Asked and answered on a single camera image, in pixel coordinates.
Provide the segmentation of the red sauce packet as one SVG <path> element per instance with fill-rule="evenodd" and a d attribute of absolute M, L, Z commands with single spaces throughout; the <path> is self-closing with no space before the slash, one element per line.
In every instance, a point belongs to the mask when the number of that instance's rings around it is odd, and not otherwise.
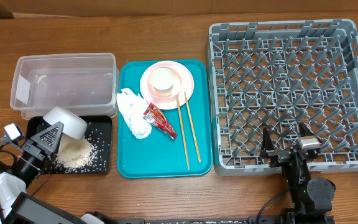
<path fill-rule="evenodd" d="M 143 115 L 143 118 L 152 126 L 155 126 L 162 130 L 172 140 L 176 139 L 177 133 L 174 131 L 172 125 L 168 122 L 163 112 L 153 103 L 149 104 Z"/>

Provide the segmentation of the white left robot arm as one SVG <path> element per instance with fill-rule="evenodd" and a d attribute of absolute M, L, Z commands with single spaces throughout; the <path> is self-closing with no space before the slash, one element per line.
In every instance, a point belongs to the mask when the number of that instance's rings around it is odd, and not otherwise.
<path fill-rule="evenodd" d="M 79 218 L 26 192 L 45 163 L 57 155 L 62 136 L 80 139 L 86 127 L 82 119 L 51 121 L 48 128 L 18 147 L 22 155 L 14 156 L 12 165 L 0 161 L 0 223 L 115 223 L 100 212 L 88 212 Z"/>

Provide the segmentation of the white napkin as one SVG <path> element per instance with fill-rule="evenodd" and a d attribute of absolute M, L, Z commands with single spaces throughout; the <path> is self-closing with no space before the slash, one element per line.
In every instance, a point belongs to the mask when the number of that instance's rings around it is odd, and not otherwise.
<path fill-rule="evenodd" d="M 123 88 L 117 94 L 117 105 L 136 139 L 144 139 L 151 133 L 151 124 L 144 119 L 144 112 L 149 104 L 140 95 L 135 95 L 130 88 Z"/>

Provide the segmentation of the white rice pile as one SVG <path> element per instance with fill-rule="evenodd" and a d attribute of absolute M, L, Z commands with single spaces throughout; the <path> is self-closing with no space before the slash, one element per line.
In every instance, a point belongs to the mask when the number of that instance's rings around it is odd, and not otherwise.
<path fill-rule="evenodd" d="M 105 171 L 107 160 L 103 159 L 104 150 L 97 143 L 99 141 L 90 136 L 79 140 L 64 134 L 57 158 L 53 161 L 55 170 L 64 174 Z"/>

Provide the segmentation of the grey white bowl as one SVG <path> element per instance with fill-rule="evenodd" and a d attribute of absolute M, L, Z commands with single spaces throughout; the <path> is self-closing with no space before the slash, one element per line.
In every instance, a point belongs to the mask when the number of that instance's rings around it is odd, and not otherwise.
<path fill-rule="evenodd" d="M 59 106 L 50 110 L 43 116 L 43 119 L 50 125 L 61 122 L 63 124 L 62 132 L 74 139 L 83 139 L 87 129 L 87 123 L 83 119 Z"/>

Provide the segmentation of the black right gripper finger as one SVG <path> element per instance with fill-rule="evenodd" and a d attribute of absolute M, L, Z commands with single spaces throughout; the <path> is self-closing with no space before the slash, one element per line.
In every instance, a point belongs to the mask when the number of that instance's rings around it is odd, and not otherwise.
<path fill-rule="evenodd" d="M 311 132 L 305 123 L 299 122 L 298 127 L 301 137 L 314 136 L 314 133 Z"/>
<path fill-rule="evenodd" d="M 270 152 L 270 151 L 274 151 L 274 150 L 275 150 L 275 148 L 274 148 L 273 142 L 270 138 L 269 131 L 267 130 L 266 127 L 264 127 L 261 152 Z"/>

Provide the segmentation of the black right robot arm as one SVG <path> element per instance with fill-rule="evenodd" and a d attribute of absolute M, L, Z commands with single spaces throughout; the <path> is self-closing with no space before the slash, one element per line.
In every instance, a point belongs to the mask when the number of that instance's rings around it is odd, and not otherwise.
<path fill-rule="evenodd" d="M 271 168 L 281 168 L 288 189 L 265 203 L 256 216 L 256 223 L 334 223 L 334 218 L 327 213 L 332 210 L 336 186 L 328 179 L 312 178 L 307 165 L 309 160 L 317 158 L 322 141 L 305 123 L 300 122 L 298 127 L 300 137 L 296 144 L 280 152 L 273 148 L 267 128 L 263 129 L 260 156 L 270 159 Z M 286 193 L 291 195 L 293 207 L 284 208 L 277 217 L 263 217 L 265 208 Z"/>

